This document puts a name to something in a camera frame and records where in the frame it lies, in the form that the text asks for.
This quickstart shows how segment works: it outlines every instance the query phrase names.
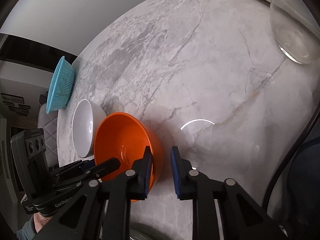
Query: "white bowl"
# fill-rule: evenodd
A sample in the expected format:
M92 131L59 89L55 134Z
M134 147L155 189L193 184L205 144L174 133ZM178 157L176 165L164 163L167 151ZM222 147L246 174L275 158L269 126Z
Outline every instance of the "white bowl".
M78 103L72 119L71 132L73 145L79 157L92 155L95 133L106 116L101 106L90 100L82 99Z

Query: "clear glass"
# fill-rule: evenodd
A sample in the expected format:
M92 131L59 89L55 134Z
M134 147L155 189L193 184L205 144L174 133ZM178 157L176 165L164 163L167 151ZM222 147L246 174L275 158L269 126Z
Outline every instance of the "clear glass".
M279 48L294 62L320 57L320 29L302 0L271 0L270 23Z

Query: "plastic colander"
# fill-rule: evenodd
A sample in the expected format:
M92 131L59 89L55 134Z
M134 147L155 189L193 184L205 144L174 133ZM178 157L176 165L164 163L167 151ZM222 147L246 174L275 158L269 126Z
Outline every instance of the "plastic colander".
M72 91L74 80L75 70L71 64L64 59L64 56L62 56L50 83L47 101L47 114L66 106Z

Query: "person's hand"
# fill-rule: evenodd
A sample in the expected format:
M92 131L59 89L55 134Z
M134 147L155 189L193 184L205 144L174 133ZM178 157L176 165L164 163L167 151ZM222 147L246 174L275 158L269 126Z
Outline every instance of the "person's hand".
M50 221L51 217L44 217L40 213L33 214L33 221L35 222L35 229L36 232L39 233L39 231L44 227L46 223Z

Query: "white marble surface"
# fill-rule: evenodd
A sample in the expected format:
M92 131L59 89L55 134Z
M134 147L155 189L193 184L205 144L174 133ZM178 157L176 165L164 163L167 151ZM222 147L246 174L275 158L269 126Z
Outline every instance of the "white marble surface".
M236 179L261 203L310 117L319 77L318 63L298 65L279 50L259 0L147 0L102 31L73 66L74 90L58 117L60 165L79 159L71 122L81 99L107 114L134 115L159 136L165 162L148 199L132 204L131 221L178 240L191 239L192 207L174 193L170 147L211 179ZM199 118L215 125L180 130Z

